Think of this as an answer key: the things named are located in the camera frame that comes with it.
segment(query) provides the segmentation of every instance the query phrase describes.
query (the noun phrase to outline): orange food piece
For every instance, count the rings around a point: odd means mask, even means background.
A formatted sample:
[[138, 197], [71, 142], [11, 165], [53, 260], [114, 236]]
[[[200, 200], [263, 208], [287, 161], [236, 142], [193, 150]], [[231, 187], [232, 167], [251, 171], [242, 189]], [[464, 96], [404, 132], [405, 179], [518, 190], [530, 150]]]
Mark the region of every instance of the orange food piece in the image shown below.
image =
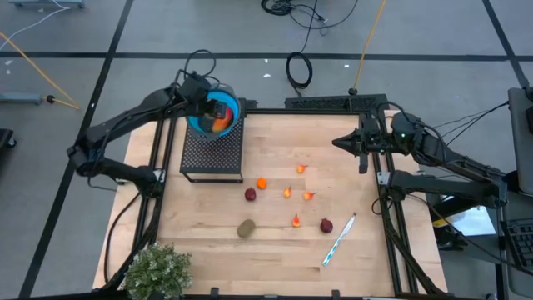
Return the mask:
[[304, 200], [311, 200], [313, 199], [313, 196], [315, 196], [316, 192], [304, 192], [303, 193], [303, 199]]
[[285, 191], [283, 191], [283, 197], [288, 198], [292, 195], [291, 187], [286, 188]]
[[222, 119], [215, 119], [213, 122], [213, 126], [211, 127], [211, 130], [214, 133], [221, 133], [229, 126], [230, 122], [233, 119], [233, 113], [232, 110], [229, 107], [226, 107], [226, 116]]
[[265, 178], [259, 178], [257, 179], [257, 187], [259, 189], [265, 189], [267, 188], [267, 180]]
[[296, 214], [294, 218], [292, 219], [292, 226], [300, 227], [300, 218], [298, 217], [298, 214]]
[[296, 167], [296, 171], [300, 174], [302, 174], [304, 171], [306, 171], [306, 167], [308, 167], [307, 165], [299, 165], [298, 167]]

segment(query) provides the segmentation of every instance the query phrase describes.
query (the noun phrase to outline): yellow cable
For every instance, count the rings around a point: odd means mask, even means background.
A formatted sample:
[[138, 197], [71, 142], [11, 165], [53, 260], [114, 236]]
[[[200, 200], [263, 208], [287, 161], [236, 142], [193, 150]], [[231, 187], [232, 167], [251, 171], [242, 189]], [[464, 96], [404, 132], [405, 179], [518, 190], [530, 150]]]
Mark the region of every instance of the yellow cable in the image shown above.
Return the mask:
[[385, 7], [385, 1], [386, 0], [381, 0], [380, 10], [377, 12], [376, 19], [374, 20], [374, 25], [372, 25], [370, 34], [368, 35], [368, 38], [366, 39], [365, 47], [363, 48], [363, 53], [361, 55], [361, 61], [359, 62], [359, 71], [357, 71], [356, 82], [353, 84], [354, 89], [357, 88], [357, 83], [359, 82], [361, 71], [363, 70], [363, 61], [365, 60], [366, 49], [368, 48], [368, 45], [370, 44], [370, 41], [372, 40], [372, 36], [374, 35], [374, 30], [376, 29], [376, 26], [377, 26], [377, 22], [380, 20], [381, 12], [383, 11], [383, 7]]
[[63, 94], [68, 100], [70, 100], [72, 103], [74, 103], [74, 105], [69, 105], [71, 108], [75, 108], [77, 110], [80, 109], [80, 106], [79, 104], [74, 101], [74, 99], [72, 99], [72, 97], [70, 97], [67, 92], [63, 91], [62, 88], [60, 88], [52, 79], [50, 79], [47, 74], [45, 72], [43, 72], [27, 55], [26, 53], [24, 53], [23, 50], [21, 50], [19, 47], [17, 47], [17, 45], [15, 45], [13, 42], [11, 42], [11, 40], [9, 39], [9, 37], [7, 37], [5, 34], [3, 34], [3, 32], [0, 32], [0, 36], [2, 38], [4, 38], [13, 48], [15, 48], [15, 50], [17, 50], [20, 55], [22, 55], [23, 58], [25, 58], [27, 60], [28, 63], [30, 63], [32, 65], [33, 68], [35, 68], [37, 70], [37, 72], [39, 72], [39, 74], [41, 74], [41, 76], [46, 79], [50, 84], [52, 84], [52, 86], [54, 86], [59, 92], [61, 92], [61, 94]]
[[73, 105], [72, 105], [71, 103], [69, 103], [69, 102], [65, 102], [65, 101], [62, 101], [62, 100], [59, 100], [59, 99], [56, 99], [56, 98], [54, 98], [53, 101], [54, 101], [55, 103], [59, 103], [59, 104], [65, 105], [65, 106], [68, 106], [68, 107], [70, 107], [70, 108], [80, 109], [79, 107], [75, 107], [75, 106], [73, 106]]

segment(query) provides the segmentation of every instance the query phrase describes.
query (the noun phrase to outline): green potted plant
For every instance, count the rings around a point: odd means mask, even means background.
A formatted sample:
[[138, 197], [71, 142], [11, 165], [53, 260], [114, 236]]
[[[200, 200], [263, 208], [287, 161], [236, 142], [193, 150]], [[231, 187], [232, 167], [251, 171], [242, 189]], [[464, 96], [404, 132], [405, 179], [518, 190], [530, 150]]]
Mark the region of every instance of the green potted plant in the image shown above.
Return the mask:
[[148, 246], [133, 258], [126, 272], [124, 288], [134, 300], [147, 300], [160, 293], [165, 299], [178, 299], [182, 289], [192, 285], [190, 253], [176, 253], [173, 245]]

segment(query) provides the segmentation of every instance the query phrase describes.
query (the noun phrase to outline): gray floor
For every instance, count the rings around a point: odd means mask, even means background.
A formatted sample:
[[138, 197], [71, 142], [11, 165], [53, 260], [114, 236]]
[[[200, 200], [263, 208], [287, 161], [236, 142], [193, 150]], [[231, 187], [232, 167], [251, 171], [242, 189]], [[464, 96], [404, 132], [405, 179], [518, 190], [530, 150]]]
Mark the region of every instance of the gray floor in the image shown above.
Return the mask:
[[[125, 0], [87, 0], [87, 9], [62, 12], [21, 33], [14, 42], [25, 51], [106, 52]], [[135, 0], [118, 45], [119, 52], [186, 53], [198, 48], [217, 53], [288, 53], [299, 50], [306, 29], [289, 17], [265, 14], [259, 1]], [[528, 0], [492, 0], [517, 55], [533, 54]], [[319, 12], [335, 22], [352, 0], [320, 1]], [[309, 53], [360, 53], [379, 1], [360, 0], [354, 14], [321, 37], [313, 32]], [[11, 34], [42, 18], [36, 9], [15, 9], [0, 2], [0, 30]], [[12, 51], [5, 47], [4, 52]], [[481, 0], [389, 1], [369, 53], [505, 55]], [[2, 105], [0, 127], [12, 128], [19, 144], [2, 160], [0, 173], [0, 298], [18, 295], [44, 223], [67, 166], [65, 150], [77, 135], [103, 59], [37, 58], [61, 87], [82, 105], [67, 107]], [[115, 59], [93, 124], [136, 105], [149, 92], [167, 85], [182, 60]], [[209, 61], [192, 62], [198, 71]], [[315, 60], [314, 77], [304, 96], [342, 95], [353, 84], [359, 62]], [[522, 62], [533, 80], [533, 62]], [[300, 62], [292, 66], [304, 78]], [[225, 59], [214, 75], [232, 85], [239, 97], [256, 99], [262, 108], [280, 108], [295, 97], [286, 81], [285, 61]], [[508, 62], [366, 61], [361, 93], [386, 93], [389, 100], [429, 124], [494, 107], [518, 85]], [[0, 91], [60, 94], [20, 58], [0, 59]], [[122, 159], [127, 137], [109, 146], [107, 155]], [[515, 169], [509, 113], [501, 109], [454, 142], [454, 149], [504, 171]], [[98, 180], [111, 186], [106, 179]], [[89, 189], [74, 177], [33, 296], [89, 291], [100, 256], [113, 194]], [[480, 297], [496, 291], [493, 266], [456, 253], [442, 253], [451, 292]]]

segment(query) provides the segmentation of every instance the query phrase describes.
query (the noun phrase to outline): blue bowl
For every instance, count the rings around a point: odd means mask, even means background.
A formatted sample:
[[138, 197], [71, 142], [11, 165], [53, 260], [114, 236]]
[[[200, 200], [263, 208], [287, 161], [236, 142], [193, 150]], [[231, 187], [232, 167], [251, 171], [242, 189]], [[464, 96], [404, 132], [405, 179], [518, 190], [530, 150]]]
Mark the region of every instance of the blue bowl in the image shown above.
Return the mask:
[[233, 121], [230, 124], [230, 126], [228, 126], [228, 128], [226, 128], [226, 130], [222, 132], [214, 133], [214, 132], [204, 132], [200, 128], [200, 125], [198, 124], [198, 122], [201, 117], [189, 116], [187, 117], [187, 122], [189, 123], [189, 126], [191, 126], [191, 128], [193, 129], [193, 132], [196, 131], [196, 133], [199, 133], [201, 136], [203, 136], [202, 139], [214, 140], [214, 139], [223, 137], [226, 134], [228, 134], [232, 130], [232, 128], [235, 126], [235, 124], [237, 124], [237, 122], [239, 121], [239, 118], [241, 117], [241, 103], [239, 102], [239, 100], [237, 100], [236, 97], [231, 95], [229, 92], [226, 92], [223, 90], [210, 91], [207, 94], [207, 100], [220, 101], [222, 103], [225, 103], [232, 110]]

